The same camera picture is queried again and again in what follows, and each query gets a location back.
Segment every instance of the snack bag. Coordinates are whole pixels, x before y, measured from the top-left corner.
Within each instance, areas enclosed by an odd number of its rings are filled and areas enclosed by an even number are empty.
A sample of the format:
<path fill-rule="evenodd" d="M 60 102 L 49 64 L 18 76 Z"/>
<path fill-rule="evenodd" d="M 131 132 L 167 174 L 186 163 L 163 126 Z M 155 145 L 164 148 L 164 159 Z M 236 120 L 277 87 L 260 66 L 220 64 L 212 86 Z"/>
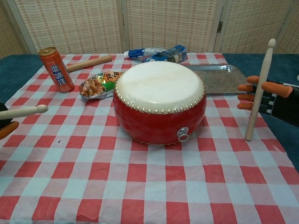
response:
<path fill-rule="evenodd" d="M 94 75 L 81 83 L 79 93 L 86 99 L 105 99 L 113 96 L 117 79 L 122 72 L 104 72 Z"/>

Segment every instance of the wooden drumstick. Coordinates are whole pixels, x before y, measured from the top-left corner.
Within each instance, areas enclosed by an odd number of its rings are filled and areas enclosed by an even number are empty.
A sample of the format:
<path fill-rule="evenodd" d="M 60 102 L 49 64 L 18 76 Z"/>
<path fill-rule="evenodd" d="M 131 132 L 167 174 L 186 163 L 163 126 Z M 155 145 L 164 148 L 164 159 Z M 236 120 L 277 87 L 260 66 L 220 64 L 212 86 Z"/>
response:
<path fill-rule="evenodd" d="M 112 56 L 107 55 L 107 56 L 91 59 L 91 60 L 88 60 L 86 62 L 70 64 L 70 65 L 66 66 L 66 69 L 67 69 L 68 72 L 72 72 L 72 71 L 76 71 L 76 70 L 79 70 L 79 69 L 88 68 L 88 67 L 91 67 L 91 66 L 94 66 L 94 65 L 97 65 L 97 64 L 103 64 L 103 63 L 106 63 L 106 62 L 110 62 L 110 61 L 112 61 Z"/>
<path fill-rule="evenodd" d="M 268 42 L 268 49 L 267 49 L 265 58 L 263 59 L 263 64 L 262 64 L 262 68 L 261 68 L 261 72 L 260 72 L 260 76 L 259 76 L 259 80 L 258 80 L 258 84 L 257 84 L 257 88 L 256 88 L 256 93 L 255 93 L 255 97 L 254 97 L 254 101 L 253 101 L 253 105 L 252 105 L 252 109 L 251 109 L 251 113 L 250 113 L 250 118 L 249 118 L 249 122 L 247 124 L 247 130 L 245 133 L 245 140 L 247 140 L 247 141 L 250 141 L 252 139 L 253 130 L 256 125 L 257 114 L 258 114 L 258 111 L 259 111 L 259 108 L 261 105 L 261 101 L 262 101 L 262 96 L 263 96 L 262 84 L 267 81 L 267 77 L 269 74 L 269 69 L 270 69 L 271 61 L 272 61 L 273 48 L 275 47 L 275 44 L 276 44 L 275 39 L 271 39 Z"/>
<path fill-rule="evenodd" d="M 48 111 L 48 106 L 38 105 L 38 106 L 29 106 L 20 109 L 13 109 L 0 112 L 0 120 L 13 119 L 26 117 L 35 113 L 45 113 Z"/>

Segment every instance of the red and white checkered tablecloth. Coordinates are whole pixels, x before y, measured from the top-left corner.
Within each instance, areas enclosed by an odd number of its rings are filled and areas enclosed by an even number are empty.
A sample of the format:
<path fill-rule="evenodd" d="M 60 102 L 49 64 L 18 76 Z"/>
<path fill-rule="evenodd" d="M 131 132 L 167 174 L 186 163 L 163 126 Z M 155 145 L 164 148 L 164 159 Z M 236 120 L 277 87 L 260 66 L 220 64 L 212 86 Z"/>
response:
<path fill-rule="evenodd" d="M 79 96 L 89 76 L 137 63 L 117 54 L 72 72 L 66 94 L 42 67 L 7 102 L 49 110 L 15 119 L 19 128 L 0 141 L 0 223 L 298 223 L 299 174 L 261 116 L 253 140 L 243 139 L 249 112 L 236 95 L 208 96 L 202 126 L 165 147 L 132 141 L 112 98 Z M 182 64 L 215 63 L 226 63 L 222 54 L 189 53 Z"/>

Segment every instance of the silver tray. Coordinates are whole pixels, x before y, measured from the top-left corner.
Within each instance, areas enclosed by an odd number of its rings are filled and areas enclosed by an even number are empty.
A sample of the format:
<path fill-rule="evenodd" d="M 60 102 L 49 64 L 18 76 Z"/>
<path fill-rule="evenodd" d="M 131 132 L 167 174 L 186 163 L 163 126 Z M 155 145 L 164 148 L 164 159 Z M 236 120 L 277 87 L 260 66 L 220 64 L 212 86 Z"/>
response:
<path fill-rule="evenodd" d="M 246 84 L 246 77 L 233 65 L 185 65 L 202 79 L 206 93 L 240 93 L 238 85 Z"/>

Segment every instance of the drumhead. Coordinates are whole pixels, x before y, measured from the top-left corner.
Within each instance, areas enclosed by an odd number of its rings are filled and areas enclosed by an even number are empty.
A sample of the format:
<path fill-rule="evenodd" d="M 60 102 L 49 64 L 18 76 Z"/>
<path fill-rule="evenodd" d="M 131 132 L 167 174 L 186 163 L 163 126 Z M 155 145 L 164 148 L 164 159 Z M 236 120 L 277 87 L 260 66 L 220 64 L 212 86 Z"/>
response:
<path fill-rule="evenodd" d="M 199 76 L 172 62 L 146 62 L 127 70 L 117 81 L 117 96 L 144 112 L 178 112 L 198 104 L 205 93 Z"/>

